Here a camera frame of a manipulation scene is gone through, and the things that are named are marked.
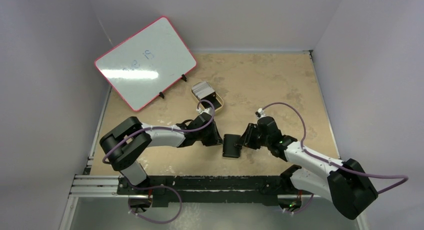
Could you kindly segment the black leather card holder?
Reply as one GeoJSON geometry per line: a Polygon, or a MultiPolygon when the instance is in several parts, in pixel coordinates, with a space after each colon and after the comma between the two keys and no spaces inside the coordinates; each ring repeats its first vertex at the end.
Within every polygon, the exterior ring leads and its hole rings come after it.
{"type": "Polygon", "coordinates": [[[237,145],[240,135],[225,134],[223,139],[222,156],[227,158],[240,158],[241,147],[237,145]]]}

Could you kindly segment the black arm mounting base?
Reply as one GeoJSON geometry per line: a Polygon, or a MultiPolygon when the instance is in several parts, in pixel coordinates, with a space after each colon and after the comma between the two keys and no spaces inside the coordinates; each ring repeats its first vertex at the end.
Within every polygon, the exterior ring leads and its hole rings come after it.
{"type": "Polygon", "coordinates": [[[154,207],[167,207],[171,202],[190,203],[260,203],[283,205],[281,195],[297,196],[290,177],[301,167],[292,165],[280,175],[259,176],[169,176],[150,175],[146,187],[131,186],[123,177],[118,180],[119,195],[147,195],[154,207]]]}

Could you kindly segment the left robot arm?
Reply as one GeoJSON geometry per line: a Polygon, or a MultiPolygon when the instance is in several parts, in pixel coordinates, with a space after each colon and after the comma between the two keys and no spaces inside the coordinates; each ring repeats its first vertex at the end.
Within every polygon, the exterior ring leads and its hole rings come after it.
{"type": "Polygon", "coordinates": [[[172,126],[152,126],[132,116],[104,135],[99,144],[105,153],[103,162],[120,172],[136,194],[144,194],[150,181],[138,162],[144,150],[157,146],[188,147],[197,141],[206,147],[223,143],[209,113],[201,113],[193,120],[172,126]]]}

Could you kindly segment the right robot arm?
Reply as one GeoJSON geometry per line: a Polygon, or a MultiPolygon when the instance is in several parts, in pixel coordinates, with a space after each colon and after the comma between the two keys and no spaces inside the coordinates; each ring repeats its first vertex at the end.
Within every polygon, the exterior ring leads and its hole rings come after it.
{"type": "Polygon", "coordinates": [[[235,146],[254,150],[266,147],[273,156],[292,163],[280,175],[282,190],[303,190],[323,197],[348,219],[355,219],[379,195],[356,160],[342,161],[301,146],[296,138],[282,134],[270,116],[250,123],[235,146]]]}

